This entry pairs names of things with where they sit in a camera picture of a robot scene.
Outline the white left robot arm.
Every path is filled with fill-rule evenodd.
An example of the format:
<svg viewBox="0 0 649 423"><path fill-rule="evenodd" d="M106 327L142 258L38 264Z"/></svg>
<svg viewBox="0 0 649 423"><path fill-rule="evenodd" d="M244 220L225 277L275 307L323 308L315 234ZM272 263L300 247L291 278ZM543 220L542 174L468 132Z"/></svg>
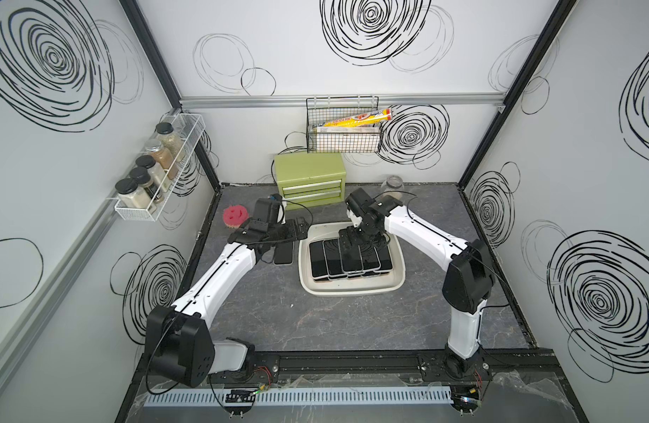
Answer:
<svg viewBox="0 0 649 423"><path fill-rule="evenodd" d="M305 239L310 225L286 217L289 201L279 194L262 197L253 215L228 238L222 253L183 295L148 314L145 375L175 384L199 386L210 375L253 374L251 343L226 338L214 341L211 327L238 282L271 250Z"/></svg>

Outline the white plastic storage box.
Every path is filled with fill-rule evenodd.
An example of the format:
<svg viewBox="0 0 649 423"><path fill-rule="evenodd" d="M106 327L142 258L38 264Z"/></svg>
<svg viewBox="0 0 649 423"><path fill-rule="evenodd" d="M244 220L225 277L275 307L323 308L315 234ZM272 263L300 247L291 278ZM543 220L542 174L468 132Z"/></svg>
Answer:
<svg viewBox="0 0 649 423"><path fill-rule="evenodd" d="M347 223L311 227L309 237L299 243L299 278L303 289L316 296L361 296L382 294L402 287L406 266L398 238L346 249L340 232Z"/></svg>

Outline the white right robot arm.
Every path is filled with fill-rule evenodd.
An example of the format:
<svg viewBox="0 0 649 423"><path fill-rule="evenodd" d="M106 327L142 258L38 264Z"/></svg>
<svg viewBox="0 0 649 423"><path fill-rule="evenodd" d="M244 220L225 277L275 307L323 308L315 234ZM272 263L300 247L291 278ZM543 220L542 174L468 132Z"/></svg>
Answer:
<svg viewBox="0 0 649 423"><path fill-rule="evenodd" d="M392 236L432 259L444 272L444 299L451 307L444 366L450 377L474 373L481 347L483 310L498 280L484 241L466 241L434 226L387 194L370 196L357 189L345 200L352 225L340 231L341 250L372 244L382 247Z"/></svg>

